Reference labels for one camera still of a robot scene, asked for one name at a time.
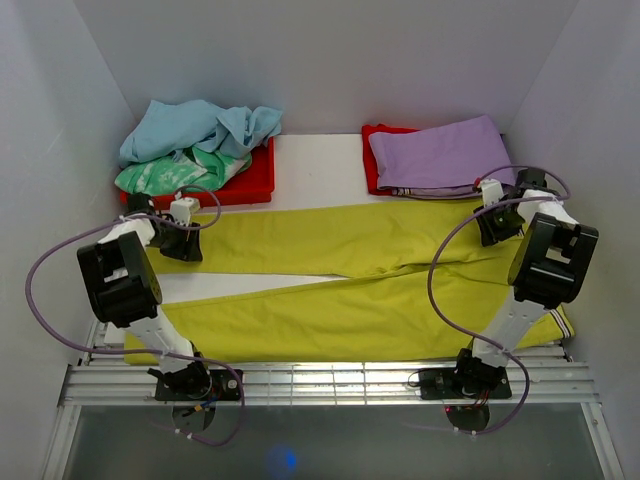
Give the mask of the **yellow-green trousers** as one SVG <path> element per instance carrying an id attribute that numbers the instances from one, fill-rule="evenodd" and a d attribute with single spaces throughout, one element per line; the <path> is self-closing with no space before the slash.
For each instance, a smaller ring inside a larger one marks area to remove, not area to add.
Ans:
<path id="1" fill-rule="evenodd" d="M 474 201 L 391 201 L 225 214 L 203 260 L 148 253 L 158 275 L 311 275 L 314 282 L 166 303 L 208 358 L 241 362 L 451 358 L 502 307 L 519 238 L 483 247 Z"/>

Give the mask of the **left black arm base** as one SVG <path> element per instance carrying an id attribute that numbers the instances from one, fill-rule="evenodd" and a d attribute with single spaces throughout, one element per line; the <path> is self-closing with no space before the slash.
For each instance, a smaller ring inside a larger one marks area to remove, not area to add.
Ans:
<path id="1" fill-rule="evenodd" d="M 226 369 L 207 369 L 194 362 L 177 372 L 149 368 L 147 373 L 157 381 L 156 401 L 192 403 L 172 407 L 172 422 L 181 431 L 205 431 L 213 423 L 218 402 L 240 400 L 239 381 Z"/>

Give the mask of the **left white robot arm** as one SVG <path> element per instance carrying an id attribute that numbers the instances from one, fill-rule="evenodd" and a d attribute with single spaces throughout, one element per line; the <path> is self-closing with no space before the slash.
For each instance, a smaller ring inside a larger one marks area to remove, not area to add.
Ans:
<path id="1" fill-rule="evenodd" d="M 162 311 L 161 286 L 146 253 L 152 247 L 169 259 L 202 261 L 200 224 L 192 220 L 199 200 L 177 193 L 169 211 L 159 215 L 151 196 L 133 194 L 127 207 L 106 236 L 77 251 L 92 310 L 99 321 L 130 333 L 151 352 L 158 367 L 149 374 L 171 393 L 204 399 L 212 393 L 212 376 L 193 342 Z"/>

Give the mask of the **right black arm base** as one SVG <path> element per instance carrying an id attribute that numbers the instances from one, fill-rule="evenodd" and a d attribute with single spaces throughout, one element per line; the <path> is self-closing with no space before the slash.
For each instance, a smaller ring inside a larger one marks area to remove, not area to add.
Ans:
<path id="1" fill-rule="evenodd" d="M 468 433 L 485 431 L 490 421 L 490 400 L 508 400 L 512 390 L 505 372 L 495 386 L 465 377 L 459 368 L 426 368 L 409 376 L 408 386 L 419 391 L 421 400 L 445 403 L 447 420 L 454 429 Z"/>

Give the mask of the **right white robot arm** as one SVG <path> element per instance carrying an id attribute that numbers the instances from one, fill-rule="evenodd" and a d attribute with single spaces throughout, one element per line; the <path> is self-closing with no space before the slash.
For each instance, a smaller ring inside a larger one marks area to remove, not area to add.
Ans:
<path id="1" fill-rule="evenodd" d="M 475 182 L 485 207 L 476 209 L 483 246 L 524 235 L 509 268 L 503 306 L 480 338 L 458 354 L 451 382 L 464 397 L 488 397 L 507 384 L 507 355 L 547 313 L 578 296 L 599 238 L 565 210 L 544 171 L 525 168 L 513 186 L 493 178 Z"/>

